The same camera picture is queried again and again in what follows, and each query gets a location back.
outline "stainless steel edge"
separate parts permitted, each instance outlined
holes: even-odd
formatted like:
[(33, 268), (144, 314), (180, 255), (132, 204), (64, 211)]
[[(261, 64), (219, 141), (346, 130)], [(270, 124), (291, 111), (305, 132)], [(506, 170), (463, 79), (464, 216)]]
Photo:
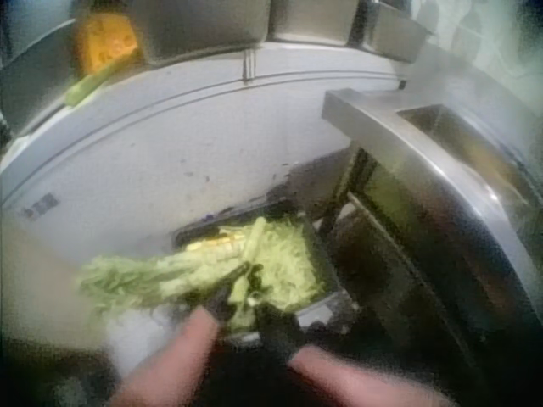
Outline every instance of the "stainless steel edge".
[[(424, 97), (414, 102), (410, 95), (401, 93), (394, 95), (395, 108), (410, 100), (413, 107), (431, 101), (431, 97)], [(322, 117), (401, 181), (434, 218), (439, 218), (444, 204), (454, 202), (478, 220), (500, 246), (538, 320), (543, 321), (540, 274), (504, 209), (480, 177), (379, 97), (369, 98), (350, 89), (327, 92)], [(444, 199), (435, 199), (436, 191), (443, 193)]]

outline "stainless steel counter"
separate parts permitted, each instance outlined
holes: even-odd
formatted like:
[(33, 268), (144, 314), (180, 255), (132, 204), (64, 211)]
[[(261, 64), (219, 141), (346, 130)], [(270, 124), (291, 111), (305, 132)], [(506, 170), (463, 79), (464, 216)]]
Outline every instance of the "stainless steel counter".
[(511, 391), (539, 363), (543, 332), (543, 206), (528, 171), (438, 93), (328, 92), (323, 118), (376, 163), (356, 193), (405, 244), (492, 387)]

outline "food prep station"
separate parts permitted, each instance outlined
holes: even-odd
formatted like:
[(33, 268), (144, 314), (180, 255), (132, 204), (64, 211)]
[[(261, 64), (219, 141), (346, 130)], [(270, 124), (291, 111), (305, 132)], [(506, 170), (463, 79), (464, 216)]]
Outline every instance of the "food prep station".
[[(323, 346), (461, 405), (537, 397), (541, 140), (508, 91), (424, 46), (432, 33), (384, 2), (133, 0), (143, 62), (67, 107), (81, 3), (0, 71), (14, 136), (0, 166), (7, 354), (86, 360), (49, 386), (75, 377), (77, 397), (99, 403), (97, 387), (176, 328), (167, 309), (89, 324), (81, 266), (172, 254), (194, 231), (292, 201), (332, 270), (327, 296), (298, 313)], [(233, 343), (262, 363), (257, 335)]]

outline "food container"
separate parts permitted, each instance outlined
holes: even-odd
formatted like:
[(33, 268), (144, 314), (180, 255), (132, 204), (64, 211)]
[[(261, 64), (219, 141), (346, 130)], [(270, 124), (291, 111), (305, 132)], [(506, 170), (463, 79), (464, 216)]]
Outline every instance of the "food container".
[(264, 41), (270, 0), (132, 0), (128, 13), (145, 59), (166, 64)]
[(365, 51), (415, 62), (430, 34), (404, 11), (379, 1), (362, 1), (351, 42)]
[(358, 0), (272, 0), (270, 38), (343, 46)]
[[(324, 282), (323, 293), (314, 298), (311, 305), (296, 311), (298, 322), (302, 328), (313, 323), (322, 323), (331, 331), (343, 331), (352, 322), (355, 315), (354, 305), (341, 287), (330, 258), (315, 233), (313, 225), (296, 205), (288, 199), (267, 203), (253, 208), (232, 209), (212, 220), (198, 222), (187, 226), (174, 234), (175, 248), (184, 248), (190, 242), (203, 238), (211, 238), (219, 233), (221, 226), (246, 226), (252, 224), (257, 217), (267, 220), (290, 218), (294, 224), (304, 226), (305, 240), (310, 251), (311, 263), (315, 267), (316, 276)], [(227, 338), (236, 345), (255, 345), (259, 342), (257, 332), (232, 334)]]

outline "stainless steel surface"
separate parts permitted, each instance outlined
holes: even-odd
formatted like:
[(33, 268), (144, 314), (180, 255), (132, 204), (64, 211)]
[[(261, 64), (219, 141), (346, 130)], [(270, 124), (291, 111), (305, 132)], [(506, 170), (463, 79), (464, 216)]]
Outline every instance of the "stainless steel surface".
[(0, 109), (13, 133), (24, 135), (37, 117), (51, 114), (76, 82), (70, 20), (34, 42), (0, 70)]
[(363, 192), (462, 326), (491, 382), (511, 390), (511, 376), (524, 380), (539, 363), (542, 338), (540, 197), (522, 167), (469, 113), (429, 95), (329, 92), (323, 117), (377, 161)]
[(469, 62), (426, 44), (412, 66), (406, 91), (426, 95), (473, 118), (492, 143), (505, 146), (543, 186), (541, 119), (500, 82)]
[(364, 50), (414, 62), (430, 32), (411, 16), (378, 0), (364, 0), (352, 42)]
[(358, 0), (273, 0), (270, 37), (343, 46), (357, 6)]
[(128, 8), (143, 55), (166, 64), (266, 39), (270, 0), (133, 0)]

